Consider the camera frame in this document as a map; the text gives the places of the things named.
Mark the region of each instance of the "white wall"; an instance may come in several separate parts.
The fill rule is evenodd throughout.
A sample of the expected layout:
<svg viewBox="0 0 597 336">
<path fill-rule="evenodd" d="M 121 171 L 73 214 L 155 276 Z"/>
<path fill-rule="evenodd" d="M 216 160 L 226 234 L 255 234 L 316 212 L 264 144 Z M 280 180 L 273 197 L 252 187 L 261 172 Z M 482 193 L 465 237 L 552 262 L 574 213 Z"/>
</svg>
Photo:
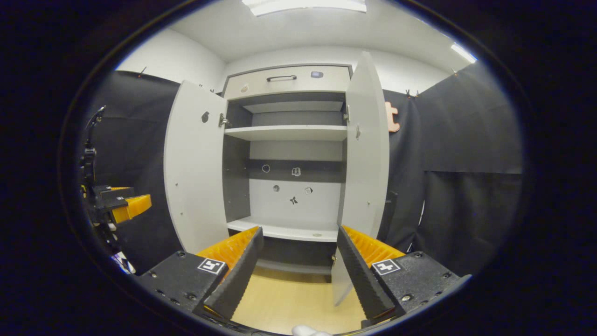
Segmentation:
<svg viewBox="0 0 597 336">
<path fill-rule="evenodd" d="M 266 68 L 268 66 L 297 63 L 341 63 L 352 64 L 353 70 L 363 49 L 348 47 L 304 47 L 253 54 L 226 65 L 216 92 L 222 91 L 228 75 L 238 72 Z M 367 50 L 375 63 L 381 87 L 385 90 L 411 94 L 425 91 L 450 76 L 438 68 L 404 56 Z"/>
<path fill-rule="evenodd" d="M 141 72 L 182 83 L 189 80 L 218 90 L 225 62 L 194 40 L 164 29 L 133 51 L 116 70 Z"/>
</svg>

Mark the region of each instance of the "drawer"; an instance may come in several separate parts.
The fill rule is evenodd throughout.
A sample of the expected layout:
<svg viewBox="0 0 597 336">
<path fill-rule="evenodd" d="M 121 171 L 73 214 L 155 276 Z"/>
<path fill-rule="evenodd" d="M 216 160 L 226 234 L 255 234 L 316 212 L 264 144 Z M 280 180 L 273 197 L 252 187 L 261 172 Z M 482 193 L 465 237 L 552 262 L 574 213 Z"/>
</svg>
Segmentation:
<svg viewBox="0 0 597 336">
<path fill-rule="evenodd" d="M 275 93 L 343 93 L 349 83 L 349 66 L 287 66 L 229 77 L 224 88 L 224 98 L 234 100 Z"/>
</svg>

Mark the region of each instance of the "ceiling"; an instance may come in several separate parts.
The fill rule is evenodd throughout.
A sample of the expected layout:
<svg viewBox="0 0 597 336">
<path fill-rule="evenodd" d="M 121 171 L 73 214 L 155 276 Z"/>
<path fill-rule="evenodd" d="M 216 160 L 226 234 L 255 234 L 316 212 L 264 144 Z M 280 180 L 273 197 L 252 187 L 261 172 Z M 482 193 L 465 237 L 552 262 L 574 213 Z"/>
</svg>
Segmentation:
<svg viewBox="0 0 597 336">
<path fill-rule="evenodd" d="M 254 16 L 241 0 L 220 0 L 170 28 L 202 44 L 225 62 L 295 47 L 342 46 L 406 56 L 446 72 L 469 64 L 453 41 L 394 4 L 366 0 L 367 13 L 304 8 Z"/>
</svg>

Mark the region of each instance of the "cabinet shelf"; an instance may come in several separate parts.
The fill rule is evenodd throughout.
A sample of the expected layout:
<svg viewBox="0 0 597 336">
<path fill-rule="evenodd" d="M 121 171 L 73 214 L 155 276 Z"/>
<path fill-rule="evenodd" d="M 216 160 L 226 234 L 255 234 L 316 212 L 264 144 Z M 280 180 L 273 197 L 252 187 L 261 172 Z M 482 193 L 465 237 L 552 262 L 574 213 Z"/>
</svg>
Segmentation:
<svg viewBox="0 0 597 336">
<path fill-rule="evenodd" d="M 255 225 L 263 228 L 263 235 L 266 237 L 305 242 L 336 242 L 338 237 L 338 226 L 332 222 L 304 222 L 249 216 L 229 222 L 228 228 L 244 231 Z"/>
<path fill-rule="evenodd" d="M 227 129 L 224 134 L 247 141 L 343 141 L 347 131 L 346 126 L 281 125 L 238 127 Z"/>
</svg>

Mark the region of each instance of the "drawer handle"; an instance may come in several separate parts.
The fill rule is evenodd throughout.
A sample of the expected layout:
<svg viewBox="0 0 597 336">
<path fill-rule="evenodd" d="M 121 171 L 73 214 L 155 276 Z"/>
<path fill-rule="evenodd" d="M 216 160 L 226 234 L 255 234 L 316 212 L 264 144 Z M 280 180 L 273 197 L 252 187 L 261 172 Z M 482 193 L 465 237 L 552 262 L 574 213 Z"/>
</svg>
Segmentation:
<svg viewBox="0 0 597 336">
<path fill-rule="evenodd" d="M 286 78 L 286 77 L 292 77 L 293 80 L 297 79 L 297 77 L 295 75 L 288 75 L 288 76 L 267 77 L 266 80 L 268 82 L 271 82 L 272 79 L 274 79 L 274 78 Z"/>
</svg>

